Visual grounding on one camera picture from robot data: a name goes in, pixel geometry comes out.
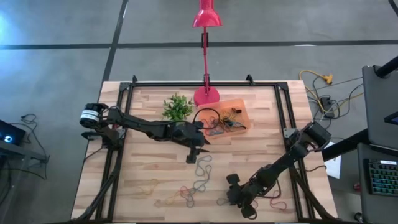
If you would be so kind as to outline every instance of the potted plant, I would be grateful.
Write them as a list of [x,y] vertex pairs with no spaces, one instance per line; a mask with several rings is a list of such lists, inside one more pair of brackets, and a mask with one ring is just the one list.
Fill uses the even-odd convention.
[[163,117],[172,121],[183,121],[186,120],[187,116],[192,114],[192,100],[187,102],[187,97],[184,95],[178,96],[177,93],[169,99],[171,101],[164,101]]

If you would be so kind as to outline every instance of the orange tray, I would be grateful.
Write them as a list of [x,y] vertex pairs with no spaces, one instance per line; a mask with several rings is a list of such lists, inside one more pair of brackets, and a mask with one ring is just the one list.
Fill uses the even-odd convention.
[[[239,134],[246,132],[250,128],[250,120],[243,99],[226,100],[198,106],[198,110],[203,108],[213,108],[221,116],[221,120],[219,120],[218,115],[212,110],[203,110],[198,114],[197,121],[202,121],[205,128],[215,126],[213,129],[203,129],[206,138],[211,139]],[[235,113],[233,108],[242,112]]]

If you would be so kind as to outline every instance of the wooden tabletop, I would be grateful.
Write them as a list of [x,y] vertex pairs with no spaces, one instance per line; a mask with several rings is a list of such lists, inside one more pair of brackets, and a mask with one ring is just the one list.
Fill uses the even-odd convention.
[[[99,98],[100,103],[109,106],[116,104],[120,82],[104,82]],[[302,81],[287,81],[298,128],[312,120],[307,94]],[[187,87],[144,87],[135,88],[130,113],[148,120],[162,119],[163,100],[178,93],[187,98],[193,97],[195,88]],[[204,149],[198,158],[211,155],[210,181],[205,192],[193,195],[195,205],[188,208],[186,200],[176,194],[181,186],[192,187],[196,180],[203,177],[195,175],[195,164],[186,164],[189,149],[171,142],[155,142],[145,134],[129,130],[126,134],[123,163],[120,173],[118,194],[114,211],[114,222],[254,222],[242,217],[236,206],[217,204],[217,199],[226,198],[228,183],[226,176],[237,173],[242,182],[266,164],[273,163],[285,152],[275,93],[272,87],[219,87],[220,100],[242,98],[246,105],[252,128],[246,133],[219,139],[210,139],[211,145]],[[284,102],[286,122],[289,125]],[[101,147],[101,141],[92,141],[87,154]],[[98,193],[103,175],[106,150],[90,157],[83,166],[72,218],[83,213]],[[321,153],[310,153],[305,158],[305,166],[312,169],[323,165]],[[310,188],[319,202],[333,216],[337,216],[328,178],[324,168],[308,173]],[[270,200],[257,198],[258,217],[255,222],[292,222],[296,221],[294,200],[289,172],[281,173],[279,182],[282,196],[272,203],[284,202],[285,210],[272,208]],[[276,194],[274,187],[269,195]],[[302,207],[307,209],[303,193],[300,191]],[[274,207],[283,207],[278,203]],[[107,200],[103,215],[108,210]]]

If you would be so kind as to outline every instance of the concrete floor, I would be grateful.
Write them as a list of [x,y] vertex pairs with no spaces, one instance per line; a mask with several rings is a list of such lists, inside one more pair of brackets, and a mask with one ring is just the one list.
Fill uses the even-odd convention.
[[[191,27],[197,4],[130,0],[119,43],[199,42],[201,30]],[[398,39],[398,18],[387,0],[215,4],[224,26],[209,29],[210,42]],[[121,5],[122,0],[3,0],[0,45],[110,44]],[[383,64],[397,51],[397,45],[213,47],[208,60],[212,80],[242,80],[248,73],[257,80],[296,80],[299,71],[311,69],[334,74],[338,83],[360,77],[362,66]],[[48,180],[24,175],[5,223],[69,219],[87,145],[78,119],[84,104],[98,99],[108,56],[109,49],[0,50],[0,105],[6,108],[0,110],[0,119],[14,122],[35,113],[37,135],[51,155]],[[111,68],[109,79],[119,81],[132,75],[139,80],[199,80],[203,75],[199,48],[117,49]],[[304,79],[311,85],[314,76]],[[360,83],[324,88],[319,94],[340,99]],[[334,121],[329,131],[345,138],[364,128],[364,99],[359,97],[352,101],[350,114]],[[36,143],[27,147],[39,150]],[[330,179],[339,217],[345,220],[361,209],[352,191],[357,176],[352,152],[343,156],[341,179]]]

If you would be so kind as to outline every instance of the rgb keyboard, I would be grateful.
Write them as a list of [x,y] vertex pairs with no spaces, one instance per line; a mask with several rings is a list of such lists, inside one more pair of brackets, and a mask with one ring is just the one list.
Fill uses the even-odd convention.
[[398,196],[398,162],[365,159],[370,194]]

